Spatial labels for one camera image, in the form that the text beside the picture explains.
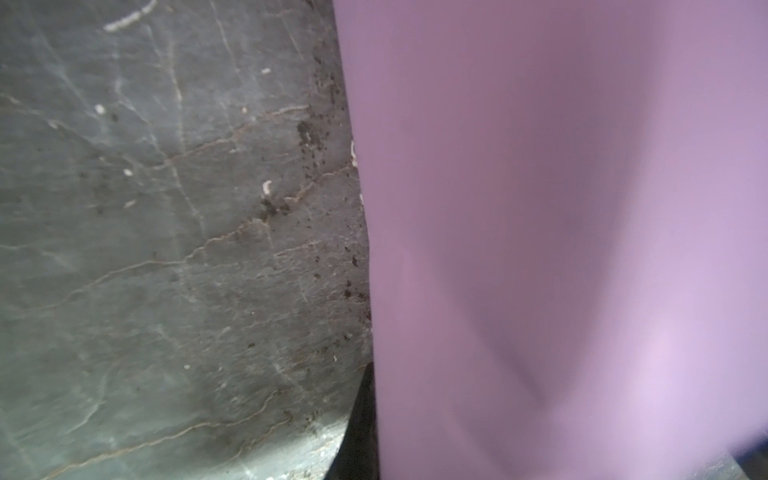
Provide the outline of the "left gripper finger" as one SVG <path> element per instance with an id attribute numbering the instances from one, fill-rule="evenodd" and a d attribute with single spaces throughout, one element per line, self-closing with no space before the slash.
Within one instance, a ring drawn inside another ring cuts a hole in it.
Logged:
<path id="1" fill-rule="evenodd" d="M 363 373 L 339 450 L 324 480 L 380 478 L 374 364 Z"/>

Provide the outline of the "pink wrapping paper sheet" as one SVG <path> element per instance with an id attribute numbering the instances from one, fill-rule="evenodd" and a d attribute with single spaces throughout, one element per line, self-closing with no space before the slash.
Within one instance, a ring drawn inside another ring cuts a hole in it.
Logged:
<path id="1" fill-rule="evenodd" d="M 767 430 L 763 1 L 338 1 L 386 479 Z"/>

